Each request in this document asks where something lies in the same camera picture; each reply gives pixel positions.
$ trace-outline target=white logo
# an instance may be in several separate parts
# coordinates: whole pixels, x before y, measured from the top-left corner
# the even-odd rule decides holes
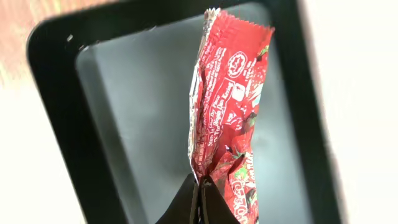
[[[244,69],[248,57],[243,52],[236,52],[229,60],[228,60],[228,75],[231,78],[238,77]]]

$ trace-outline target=candy wrapper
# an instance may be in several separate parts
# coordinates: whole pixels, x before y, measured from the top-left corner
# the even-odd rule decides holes
[[[197,180],[210,175],[240,223],[259,219],[251,138],[273,31],[207,10],[192,78],[188,157]]]

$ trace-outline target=black tray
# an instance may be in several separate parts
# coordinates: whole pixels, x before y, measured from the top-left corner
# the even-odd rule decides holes
[[[201,15],[218,6],[277,30],[252,142],[261,222],[340,223],[296,2],[183,0],[109,4],[30,37],[88,223],[154,223],[190,172],[188,91]]]

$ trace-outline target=gray surface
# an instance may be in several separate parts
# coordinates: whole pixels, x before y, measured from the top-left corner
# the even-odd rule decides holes
[[[266,9],[229,10],[268,24]],[[188,92],[203,16],[103,42],[76,67],[131,223],[155,223],[190,172]],[[252,140],[261,223],[311,223],[275,45]]]

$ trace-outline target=plastic wrapper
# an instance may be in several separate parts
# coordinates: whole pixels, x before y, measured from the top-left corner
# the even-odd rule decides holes
[[[273,31],[208,9],[190,89],[193,172],[211,176],[240,223],[259,220],[251,138]]]

